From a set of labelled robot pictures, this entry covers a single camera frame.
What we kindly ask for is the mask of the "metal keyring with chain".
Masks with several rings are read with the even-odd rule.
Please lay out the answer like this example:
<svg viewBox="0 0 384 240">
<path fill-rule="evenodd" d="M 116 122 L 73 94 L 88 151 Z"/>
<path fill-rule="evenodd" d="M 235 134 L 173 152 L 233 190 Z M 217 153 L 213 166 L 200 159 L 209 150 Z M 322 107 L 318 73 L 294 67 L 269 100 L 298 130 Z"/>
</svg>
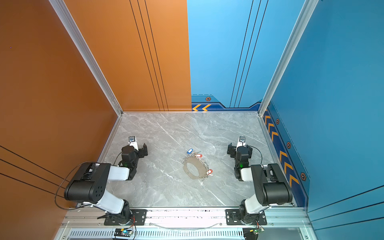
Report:
<svg viewBox="0 0 384 240">
<path fill-rule="evenodd" d="M 203 158 L 196 158 L 196 154 L 199 153 L 192 152 L 184 157 L 182 160 L 183 170 L 190 179 L 203 181 L 212 175 L 207 176 L 206 174 L 211 168 Z"/>
</svg>

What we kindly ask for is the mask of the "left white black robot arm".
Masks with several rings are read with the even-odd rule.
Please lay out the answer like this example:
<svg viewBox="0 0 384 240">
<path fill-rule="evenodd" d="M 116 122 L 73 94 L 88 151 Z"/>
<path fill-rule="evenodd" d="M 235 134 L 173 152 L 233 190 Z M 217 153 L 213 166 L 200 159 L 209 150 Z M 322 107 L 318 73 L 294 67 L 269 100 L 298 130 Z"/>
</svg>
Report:
<svg viewBox="0 0 384 240">
<path fill-rule="evenodd" d="M 137 173 L 139 159 L 148 155 L 148 147 L 130 142 L 122 148 L 122 160 L 115 166 L 110 163 L 84 162 L 75 167 L 77 172 L 64 191 L 67 201 L 94 207 L 105 214 L 104 225 L 134 226 L 137 224 L 135 213 L 131 211 L 127 200 L 113 195 L 107 190 L 109 181 L 131 181 Z"/>
</svg>

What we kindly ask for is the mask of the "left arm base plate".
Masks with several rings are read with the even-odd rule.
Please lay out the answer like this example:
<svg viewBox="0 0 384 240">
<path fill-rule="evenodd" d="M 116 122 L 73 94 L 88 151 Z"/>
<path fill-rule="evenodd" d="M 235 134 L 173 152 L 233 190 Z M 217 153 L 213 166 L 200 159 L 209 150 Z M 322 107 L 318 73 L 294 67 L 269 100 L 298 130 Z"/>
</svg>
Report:
<svg viewBox="0 0 384 240">
<path fill-rule="evenodd" d="M 105 226 L 143 226 L 147 217 L 147 210 L 133 209 L 130 210 L 130 218 L 118 217 L 118 215 L 107 215 L 104 221 Z"/>
</svg>

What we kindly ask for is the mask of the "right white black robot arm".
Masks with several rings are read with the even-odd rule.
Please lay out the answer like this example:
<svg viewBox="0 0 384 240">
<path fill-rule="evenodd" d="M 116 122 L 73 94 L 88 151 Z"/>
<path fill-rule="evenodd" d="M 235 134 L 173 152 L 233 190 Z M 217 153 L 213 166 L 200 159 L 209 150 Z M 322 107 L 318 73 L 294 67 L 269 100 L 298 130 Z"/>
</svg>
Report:
<svg viewBox="0 0 384 240">
<path fill-rule="evenodd" d="M 254 193 L 239 205 L 236 218 L 245 225 L 257 225 L 265 210 L 291 203 L 293 193 L 279 164 L 250 165 L 252 147 L 243 142 L 228 145 L 227 154 L 235 159 L 234 174 L 240 182 L 251 182 Z"/>
</svg>

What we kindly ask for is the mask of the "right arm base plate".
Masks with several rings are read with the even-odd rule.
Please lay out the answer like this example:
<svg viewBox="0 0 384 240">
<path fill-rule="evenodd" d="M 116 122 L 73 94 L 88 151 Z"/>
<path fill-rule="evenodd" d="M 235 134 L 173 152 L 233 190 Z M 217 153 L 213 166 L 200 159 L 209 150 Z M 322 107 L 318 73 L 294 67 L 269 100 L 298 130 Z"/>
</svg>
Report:
<svg viewBox="0 0 384 240">
<path fill-rule="evenodd" d="M 236 226 L 236 225 L 266 226 L 268 224 L 267 218 L 264 212 L 262 212 L 261 214 L 245 216 L 243 219 L 241 218 L 241 213 L 239 209 L 226 209 L 225 213 L 226 213 L 226 223 L 229 226 Z"/>
</svg>

